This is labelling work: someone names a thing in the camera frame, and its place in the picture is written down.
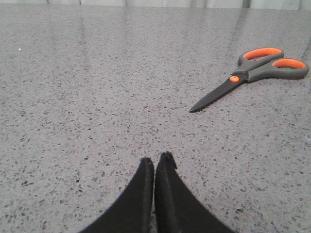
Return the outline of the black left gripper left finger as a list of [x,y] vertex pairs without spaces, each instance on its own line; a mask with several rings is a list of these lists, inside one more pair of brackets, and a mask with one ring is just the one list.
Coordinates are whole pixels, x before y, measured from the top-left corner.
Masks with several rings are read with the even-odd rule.
[[142,158],[117,200],[83,233],[148,233],[153,201],[154,165]]

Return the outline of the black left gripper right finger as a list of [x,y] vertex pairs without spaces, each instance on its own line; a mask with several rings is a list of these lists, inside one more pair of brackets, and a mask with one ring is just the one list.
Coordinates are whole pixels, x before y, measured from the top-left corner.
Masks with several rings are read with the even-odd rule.
[[190,192],[176,173],[170,152],[161,154],[155,176],[155,213],[159,233],[231,233]]

